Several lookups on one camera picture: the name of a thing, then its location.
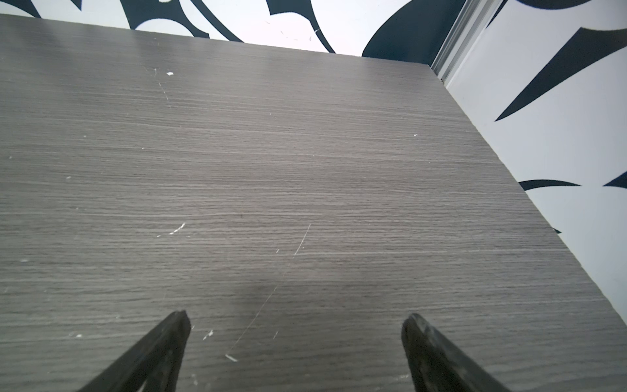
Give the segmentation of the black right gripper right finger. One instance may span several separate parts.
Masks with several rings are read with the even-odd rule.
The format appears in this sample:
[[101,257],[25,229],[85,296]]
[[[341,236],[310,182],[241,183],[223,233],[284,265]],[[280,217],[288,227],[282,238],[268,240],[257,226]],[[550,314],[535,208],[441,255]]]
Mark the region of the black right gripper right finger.
[[416,391],[508,390],[418,314],[403,322],[401,338]]

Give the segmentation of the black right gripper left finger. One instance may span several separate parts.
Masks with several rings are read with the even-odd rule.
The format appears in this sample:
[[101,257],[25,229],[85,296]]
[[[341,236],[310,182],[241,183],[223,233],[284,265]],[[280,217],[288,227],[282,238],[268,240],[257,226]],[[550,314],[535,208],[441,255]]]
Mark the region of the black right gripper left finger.
[[81,390],[176,390],[190,332],[187,313],[171,313]]

